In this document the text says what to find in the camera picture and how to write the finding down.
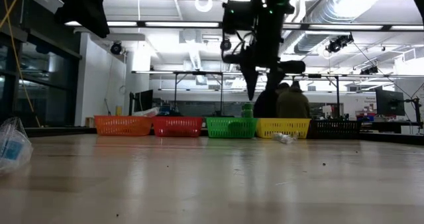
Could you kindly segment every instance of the ceiling pipe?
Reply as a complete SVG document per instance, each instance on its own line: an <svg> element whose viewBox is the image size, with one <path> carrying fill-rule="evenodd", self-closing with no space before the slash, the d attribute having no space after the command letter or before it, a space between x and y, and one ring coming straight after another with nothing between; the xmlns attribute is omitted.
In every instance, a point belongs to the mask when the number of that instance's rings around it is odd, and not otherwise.
<svg viewBox="0 0 424 224"><path fill-rule="evenodd" d="M304 23L351 23L371 8L378 0L321 0L304 18ZM282 52L307 54L327 40L328 34L292 32L282 45Z"/></svg>

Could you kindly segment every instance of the table surface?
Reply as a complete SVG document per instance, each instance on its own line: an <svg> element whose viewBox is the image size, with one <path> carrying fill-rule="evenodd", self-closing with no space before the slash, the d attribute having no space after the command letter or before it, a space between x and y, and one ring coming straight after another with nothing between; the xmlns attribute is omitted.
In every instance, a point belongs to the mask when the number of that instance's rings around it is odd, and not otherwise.
<svg viewBox="0 0 424 224"><path fill-rule="evenodd" d="M2 223L422 223L424 150L359 140L31 139Z"/></svg>

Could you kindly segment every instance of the red basket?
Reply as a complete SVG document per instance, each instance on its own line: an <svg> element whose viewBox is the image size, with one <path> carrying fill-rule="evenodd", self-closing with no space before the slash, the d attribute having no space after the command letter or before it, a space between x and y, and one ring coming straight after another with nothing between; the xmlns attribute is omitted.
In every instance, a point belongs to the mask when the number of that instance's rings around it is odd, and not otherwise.
<svg viewBox="0 0 424 224"><path fill-rule="evenodd" d="M157 137L198 137L202 117L153 117L154 134Z"/></svg>
<svg viewBox="0 0 424 224"><path fill-rule="evenodd" d="M98 135L143 136L150 134L152 118L133 116L94 116Z"/></svg>

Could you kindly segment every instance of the ceiling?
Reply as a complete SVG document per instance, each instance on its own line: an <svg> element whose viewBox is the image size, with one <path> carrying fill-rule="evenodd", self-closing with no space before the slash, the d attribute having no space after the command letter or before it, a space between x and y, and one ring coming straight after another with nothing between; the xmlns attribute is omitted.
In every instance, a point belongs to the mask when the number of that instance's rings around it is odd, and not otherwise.
<svg viewBox="0 0 424 224"><path fill-rule="evenodd" d="M54 12L62 2L59 0L36 0ZM105 14L109 21L222 21L222 2L212 0L211 9L204 13L196 9L195 0L105 0ZM306 10L310 10L318 0L305 0ZM352 23L368 24L420 24L421 16L413 0L378 0L369 10L355 18ZM144 34L154 51L152 65L181 65L189 60L187 46L180 44L181 29L175 28L112 28L115 34ZM220 36L221 30L203 29L204 34ZM393 58L401 56L405 50L423 45L423 35L417 32L354 32L356 45L350 44L331 57L324 51L324 45L318 46L314 52L290 55L282 54L282 60L303 60L308 70L316 72L340 71L349 72L353 67L364 64L368 59L376 58L381 68L393 67ZM123 43L131 49L136 41ZM202 60L221 60L219 41L209 40L199 45Z"/></svg>

